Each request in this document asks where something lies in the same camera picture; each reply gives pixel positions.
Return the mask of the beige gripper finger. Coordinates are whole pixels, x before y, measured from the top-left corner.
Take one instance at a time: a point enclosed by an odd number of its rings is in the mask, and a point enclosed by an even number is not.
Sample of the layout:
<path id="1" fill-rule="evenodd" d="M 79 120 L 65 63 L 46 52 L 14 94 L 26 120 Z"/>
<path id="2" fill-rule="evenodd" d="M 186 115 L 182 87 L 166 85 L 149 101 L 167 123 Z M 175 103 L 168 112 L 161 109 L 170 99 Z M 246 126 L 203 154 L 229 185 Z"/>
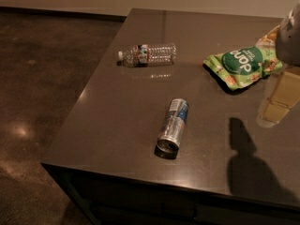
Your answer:
<path id="1" fill-rule="evenodd" d="M 277 125 L 300 101 L 300 67 L 287 66 L 267 80 L 258 110 L 257 123 L 263 128 Z"/>

